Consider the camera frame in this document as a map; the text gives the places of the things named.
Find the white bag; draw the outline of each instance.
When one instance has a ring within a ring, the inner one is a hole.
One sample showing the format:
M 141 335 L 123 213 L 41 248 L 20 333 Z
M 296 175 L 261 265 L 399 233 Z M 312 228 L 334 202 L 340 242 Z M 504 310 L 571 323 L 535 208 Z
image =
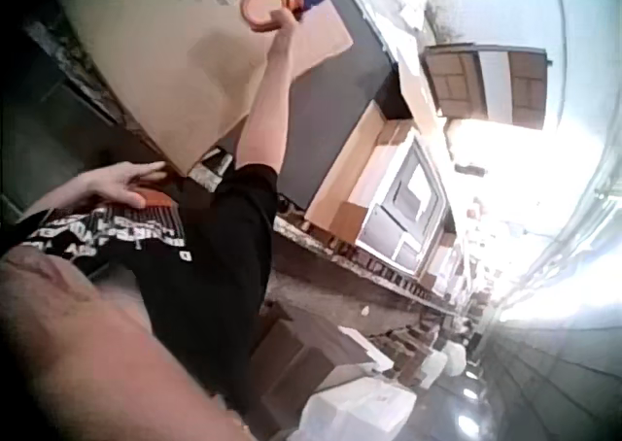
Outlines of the white bag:
M 406 388 L 361 378 L 312 395 L 290 441 L 392 441 L 416 399 Z

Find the hand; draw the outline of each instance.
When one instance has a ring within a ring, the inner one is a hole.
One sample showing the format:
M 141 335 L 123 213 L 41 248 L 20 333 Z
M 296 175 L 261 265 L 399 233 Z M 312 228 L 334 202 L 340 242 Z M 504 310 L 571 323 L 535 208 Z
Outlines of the hand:
M 132 187 L 145 182 L 161 181 L 166 177 L 166 173 L 162 171 L 165 165 L 164 161 L 151 164 L 120 162 L 102 167 L 85 173 L 86 187 L 89 193 L 140 210 L 145 208 L 145 198 L 133 191 Z
M 268 58 L 289 55 L 292 51 L 295 32 L 298 29 L 298 21 L 289 9 L 273 11 L 270 13 L 270 18 L 272 18 L 272 21 L 279 24 L 279 30 L 272 41 L 272 46 L 268 52 Z

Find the forearm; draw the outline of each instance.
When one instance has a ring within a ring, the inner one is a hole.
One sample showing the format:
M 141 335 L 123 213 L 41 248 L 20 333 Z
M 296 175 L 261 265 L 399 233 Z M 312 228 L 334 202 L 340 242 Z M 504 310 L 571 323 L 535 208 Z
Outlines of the forearm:
M 287 145 L 291 44 L 268 57 L 265 72 L 237 147 L 237 167 L 265 164 L 277 173 L 283 166 Z
M 84 173 L 46 193 L 24 212 L 21 220 L 48 209 L 66 208 L 75 205 L 89 196 L 88 173 Z
M 0 324 L 34 395 L 72 439 L 246 439 L 153 336 L 61 258 L 29 247 L 5 256 Z

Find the fingers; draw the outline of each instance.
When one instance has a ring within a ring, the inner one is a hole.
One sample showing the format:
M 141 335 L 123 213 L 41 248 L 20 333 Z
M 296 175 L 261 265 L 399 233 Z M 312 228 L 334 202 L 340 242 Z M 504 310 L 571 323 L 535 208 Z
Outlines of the fingers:
M 116 201 L 132 208 L 136 208 L 137 210 L 142 210 L 147 205 L 145 198 L 141 195 L 135 191 L 122 187 L 109 190 L 107 198 L 111 201 Z
M 133 177 L 143 177 L 155 171 L 161 171 L 166 166 L 166 162 L 150 162 L 149 164 L 132 164 Z
M 298 22 L 289 9 L 279 9 L 278 11 L 272 11 L 270 18 L 276 21 L 281 28 L 293 30 L 298 26 Z
M 159 182 L 166 179 L 166 173 L 164 171 L 156 171 L 146 176 L 140 177 L 140 182 Z

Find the sleeve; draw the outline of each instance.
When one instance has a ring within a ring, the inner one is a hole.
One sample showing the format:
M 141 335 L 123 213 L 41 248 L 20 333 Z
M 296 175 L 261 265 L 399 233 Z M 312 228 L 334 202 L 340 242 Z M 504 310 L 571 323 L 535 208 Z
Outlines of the sleeve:
M 272 262 L 272 230 L 277 212 L 277 174 L 261 164 L 227 175 L 199 223 L 195 261 L 205 263 L 242 288 L 239 298 L 255 309 L 263 300 Z
M 25 241 L 39 228 L 48 213 L 49 211 L 41 211 L 15 225 L 3 225 L 0 231 L 0 256 L 4 256 L 10 249 Z

